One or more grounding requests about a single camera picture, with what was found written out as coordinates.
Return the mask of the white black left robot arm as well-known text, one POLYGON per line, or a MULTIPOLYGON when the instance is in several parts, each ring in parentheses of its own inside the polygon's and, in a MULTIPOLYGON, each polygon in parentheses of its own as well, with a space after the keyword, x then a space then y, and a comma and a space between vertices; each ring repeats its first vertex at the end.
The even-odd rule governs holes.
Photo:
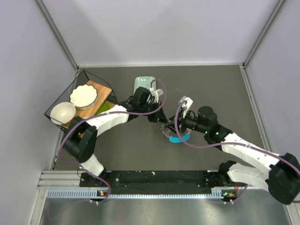
POLYGON ((139 87, 127 100, 116 104, 112 109, 89 118, 75 117, 64 136, 60 150, 64 149, 75 159, 75 163, 90 174, 96 186, 106 182, 105 167, 94 154, 97 138, 107 130, 127 123, 138 116, 147 116, 149 122, 168 123, 163 112, 165 95, 162 89, 139 87))

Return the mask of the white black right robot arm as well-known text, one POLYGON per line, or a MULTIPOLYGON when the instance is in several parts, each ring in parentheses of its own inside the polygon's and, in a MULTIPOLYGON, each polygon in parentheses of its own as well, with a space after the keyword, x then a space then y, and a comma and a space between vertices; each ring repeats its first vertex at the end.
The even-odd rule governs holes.
POLYGON ((249 164, 244 166, 234 161, 222 163, 218 169, 218 178, 223 185, 244 183, 266 190, 282 204, 300 202, 300 164, 297 158, 290 153, 275 154, 245 141, 219 124, 211 107, 200 107, 198 113, 194 113, 182 106, 170 119, 170 123, 163 126, 163 131, 172 133, 180 142, 186 140, 184 133, 203 133, 211 147, 249 164))

